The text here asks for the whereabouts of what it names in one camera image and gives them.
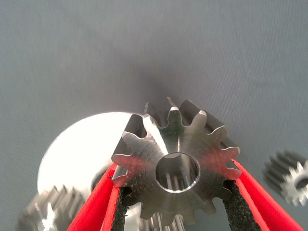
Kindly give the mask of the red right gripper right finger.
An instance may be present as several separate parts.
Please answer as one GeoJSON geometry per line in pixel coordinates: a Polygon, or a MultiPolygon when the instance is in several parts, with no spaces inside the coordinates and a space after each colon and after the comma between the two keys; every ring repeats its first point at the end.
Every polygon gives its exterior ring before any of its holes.
{"type": "Polygon", "coordinates": [[[232,231],[303,230],[239,162],[233,163],[242,174],[228,183],[233,195],[223,202],[232,231]]]}

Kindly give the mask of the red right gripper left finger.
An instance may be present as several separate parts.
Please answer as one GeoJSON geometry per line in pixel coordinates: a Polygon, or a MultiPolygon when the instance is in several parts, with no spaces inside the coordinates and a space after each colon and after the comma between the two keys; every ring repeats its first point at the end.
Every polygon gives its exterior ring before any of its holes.
{"type": "Polygon", "coordinates": [[[69,225],[69,231],[123,231],[127,207],[123,190],[114,185],[117,165],[110,165],[69,225]]]}

